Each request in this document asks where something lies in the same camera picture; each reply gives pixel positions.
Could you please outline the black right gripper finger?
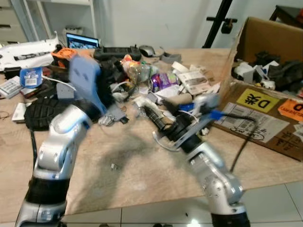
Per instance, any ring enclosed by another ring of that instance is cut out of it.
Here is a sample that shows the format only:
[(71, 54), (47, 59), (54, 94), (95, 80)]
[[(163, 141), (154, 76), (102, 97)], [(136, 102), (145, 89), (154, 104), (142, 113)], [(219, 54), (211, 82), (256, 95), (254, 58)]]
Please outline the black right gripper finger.
[(185, 105), (178, 105), (174, 104), (176, 112), (174, 113), (174, 116), (180, 119), (185, 120), (193, 120), (194, 117), (191, 116), (191, 104), (185, 104)]
[(145, 116), (152, 121), (152, 123), (158, 128), (158, 132), (163, 133), (166, 126), (162, 117), (158, 115), (152, 108), (148, 106), (143, 106), (142, 108)]

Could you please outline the white keypad device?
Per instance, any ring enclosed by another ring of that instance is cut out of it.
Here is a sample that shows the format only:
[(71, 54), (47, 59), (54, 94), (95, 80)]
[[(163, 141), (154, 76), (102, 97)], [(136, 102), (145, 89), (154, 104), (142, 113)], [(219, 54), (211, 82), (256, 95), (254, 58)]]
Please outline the white keypad device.
[(4, 98), (11, 99), (17, 95), (21, 89), (21, 78), (13, 77), (0, 85), (0, 95), (2, 95)]

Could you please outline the grey plastic bracket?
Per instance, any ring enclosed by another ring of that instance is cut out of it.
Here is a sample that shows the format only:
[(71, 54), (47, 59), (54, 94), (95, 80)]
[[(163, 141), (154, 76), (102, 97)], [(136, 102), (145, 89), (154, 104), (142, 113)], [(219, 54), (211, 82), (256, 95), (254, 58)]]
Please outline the grey plastic bracket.
[(125, 112), (121, 110), (120, 106), (117, 104), (111, 105), (108, 109), (106, 114), (104, 115), (103, 119), (99, 122), (106, 127), (110, 127), (115, 122), (121, 122), (122, 124), (128, 123), (129, 119)]

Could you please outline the white shelf frame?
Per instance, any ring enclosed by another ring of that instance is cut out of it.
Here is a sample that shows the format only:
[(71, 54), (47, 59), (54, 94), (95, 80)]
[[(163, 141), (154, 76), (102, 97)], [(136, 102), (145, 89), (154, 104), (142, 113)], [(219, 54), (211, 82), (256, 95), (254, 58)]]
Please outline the white shelf frame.
[(98, 38), (100, 0), (11, 0), (21, 7), (19, 20), (29, 41), (58, 34), (67, 26), (81, 27), (83, 33)]

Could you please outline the brown cardboard box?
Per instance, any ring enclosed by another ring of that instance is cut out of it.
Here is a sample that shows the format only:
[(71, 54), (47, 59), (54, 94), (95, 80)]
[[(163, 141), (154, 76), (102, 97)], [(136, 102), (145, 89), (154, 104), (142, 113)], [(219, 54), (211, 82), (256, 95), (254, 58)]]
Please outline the brown cardboard box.
[(256, 54), (266, 51), (279, 55), (282, 62), (303, 60), (303, 30), (281, 22), (257, 17), (245, 20), (221, 69), (219, 110), (227, 114), (247, 115), (258, 122), (222, 118), (214, 125), (240, 138), (252, 135), (251, 142), (262, 145), (297, 161), (303, 159), (303, 112), (296, 106), (300, 98), (257, 87), (232, 77), (236, 59), (253, 62)]

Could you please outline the orange plastic part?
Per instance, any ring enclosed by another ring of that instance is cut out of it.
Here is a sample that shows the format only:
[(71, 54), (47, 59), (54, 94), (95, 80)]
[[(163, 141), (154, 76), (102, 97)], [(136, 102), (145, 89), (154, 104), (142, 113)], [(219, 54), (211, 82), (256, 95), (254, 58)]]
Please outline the orange plastic part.
[(55, 51), (51, 52), (51, 55), (53, 57), (51, 65), (60, 67), (62, 69), (67, 69), (70, 66), (71, 59), (73, 59), (74, 56), (78, 54), (78, 50), (75, 50), (73, 48), (66, 48), (59, 45)]

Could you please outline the clear plastic bottle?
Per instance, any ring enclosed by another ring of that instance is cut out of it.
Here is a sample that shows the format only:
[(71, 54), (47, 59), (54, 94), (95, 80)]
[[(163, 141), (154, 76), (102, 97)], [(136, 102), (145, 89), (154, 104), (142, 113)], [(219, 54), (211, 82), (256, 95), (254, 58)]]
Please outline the clear plastic bottle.
[(126, 72), (130, 82), (139, 85), (152, 76), (153, 67), (146, 62), (135, 61), (132, 56), (126, 54), (121, 60), (120, 64)]

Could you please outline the open laptop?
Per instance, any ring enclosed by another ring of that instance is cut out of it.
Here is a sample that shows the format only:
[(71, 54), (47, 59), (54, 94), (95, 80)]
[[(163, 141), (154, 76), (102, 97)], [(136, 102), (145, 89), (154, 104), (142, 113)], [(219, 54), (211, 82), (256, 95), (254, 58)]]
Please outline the open laptop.
[(100, 47), (99, 39), (73, 33), (66, 33), (66, 41), (68, 48), (94, 49)]

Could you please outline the purple snack wrapper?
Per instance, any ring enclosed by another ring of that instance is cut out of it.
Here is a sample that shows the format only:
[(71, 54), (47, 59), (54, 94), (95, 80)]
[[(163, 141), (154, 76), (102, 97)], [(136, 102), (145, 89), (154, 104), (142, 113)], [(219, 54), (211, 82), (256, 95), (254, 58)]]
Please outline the purple snack wrapper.
[(178, 84), (179, 80), (175, 73), (156, 73), (150, 78), (150, 89), (152, 92), (158, 92), (161, 89)]

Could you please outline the black tripod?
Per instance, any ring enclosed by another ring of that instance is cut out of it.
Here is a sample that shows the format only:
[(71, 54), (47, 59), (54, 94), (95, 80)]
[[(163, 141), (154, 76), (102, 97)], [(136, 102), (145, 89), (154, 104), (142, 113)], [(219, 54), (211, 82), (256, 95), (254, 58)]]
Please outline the black tripod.
[(233, 4), (233, 0), (221, 0), (218, 11), (214, 17), (206, 17), (206, 21), (211, 21), (212, 26), (206, 40), (201, 48), (211, 48), (216, 35), (221, 33), (230, 33), (233, 30), (233, 24), (238, 22), (236, 18), (227, 17), (229, 9)]

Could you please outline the black cloth in box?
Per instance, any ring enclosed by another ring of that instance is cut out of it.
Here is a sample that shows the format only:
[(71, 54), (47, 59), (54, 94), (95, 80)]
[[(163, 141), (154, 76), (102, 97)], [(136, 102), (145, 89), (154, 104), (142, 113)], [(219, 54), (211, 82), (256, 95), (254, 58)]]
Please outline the black cloth in box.
[(303, 62), (293, 60), (280, 65), (271, 65), (267, 76), (275, 83), (275, 91), (293, 91), (301, 87), (303, 80)]

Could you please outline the grey computer mouse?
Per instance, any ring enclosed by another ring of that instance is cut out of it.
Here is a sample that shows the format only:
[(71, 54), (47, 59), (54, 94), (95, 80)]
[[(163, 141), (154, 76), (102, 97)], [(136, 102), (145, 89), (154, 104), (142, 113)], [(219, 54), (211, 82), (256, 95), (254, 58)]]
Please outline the grey computer mouse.
[(140, 45), (139, 51), (146, 58), (154, 58), (156, 56), (156, 51), (152, 46), (149, 45)]

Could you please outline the grey drawer cabinet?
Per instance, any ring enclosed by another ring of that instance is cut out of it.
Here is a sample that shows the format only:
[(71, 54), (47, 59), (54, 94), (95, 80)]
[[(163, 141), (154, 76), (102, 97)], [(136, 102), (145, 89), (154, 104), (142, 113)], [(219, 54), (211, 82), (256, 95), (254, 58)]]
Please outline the grey drawer cabinet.
[(28, 41), (10, 0), (0, 0), (0, 45)]

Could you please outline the white plastic part in box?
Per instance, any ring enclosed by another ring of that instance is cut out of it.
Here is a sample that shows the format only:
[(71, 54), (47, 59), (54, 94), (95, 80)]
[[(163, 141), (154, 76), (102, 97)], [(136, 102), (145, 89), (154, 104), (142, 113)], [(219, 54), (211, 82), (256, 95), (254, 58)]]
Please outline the white plastic part in box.
[(258, 71), (258, 66), (251, 66), (248, 62), (240, 62), (233, 69), (232, 76), (235, 79), (242, 80), (248, 84), (255, 83), (255, 73)]

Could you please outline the blue labelled round lid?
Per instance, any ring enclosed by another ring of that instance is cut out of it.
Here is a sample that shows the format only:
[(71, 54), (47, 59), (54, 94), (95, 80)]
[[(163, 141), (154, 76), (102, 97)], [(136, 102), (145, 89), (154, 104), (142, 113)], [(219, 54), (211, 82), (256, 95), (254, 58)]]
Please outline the blue labelled round lid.
[(43, 67), (21, 69), (19, 81), (22, 88), (37, 88), (43, 82)]

